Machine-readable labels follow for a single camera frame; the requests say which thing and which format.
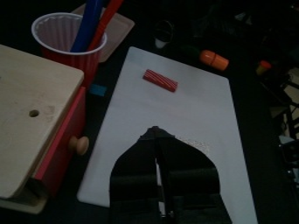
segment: white board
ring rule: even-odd
[[[143,79],[145,69],[179,82],[175,93]],[[97,134],[79,200],[109,206],[115,162],[153,126],[208,146],[229,218],[233,223],[257,223],[228,80],[133,47]]]

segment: wooden box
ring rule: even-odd
[[[85,122],[81,81],[79,69],[0,45],[0,207],[37,214],[59,190]]]

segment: blue straw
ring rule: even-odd
[[[81,53],[88,50],[89,42],[93,38],[99,25],[99,18],[104,5],[103,2],[103,0],[87,1],[85,10],[79,26],[79,33],[69,50],[72,53]]]

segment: orange cap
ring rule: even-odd
[[[229,64],[229,61],[227,59],[224,59],[215,52],[208,51],[208,50],[203,50],[200,52],[200,62],[203,64],[219,69],[220,71],[224,71]]]

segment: straw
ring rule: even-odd
[[[87,1],[85,10],[79,27],[79,33],[72,44],[72,48],[69,50],[72,53],[85,52],[88,49],[89,42],[92,40],[99,25],[103,2],[103,0]]]
[[[95,37],[91,40],[91,43],[88,45],[88,50],[91,51],[95,47],[97,47],[99,42],[101,40],[101,36],[104,34],[104,31],[107,29],[108,26],[108,22],[111,20],[111,18],[113,17],[113,15],[116,14],[116,11],[121,5],[124,0],[111,0],[107,6],[107,9],[103,13],[103,16],[99,20],[97,23],[97,29],[96,29],[96,33],[95,33]]]

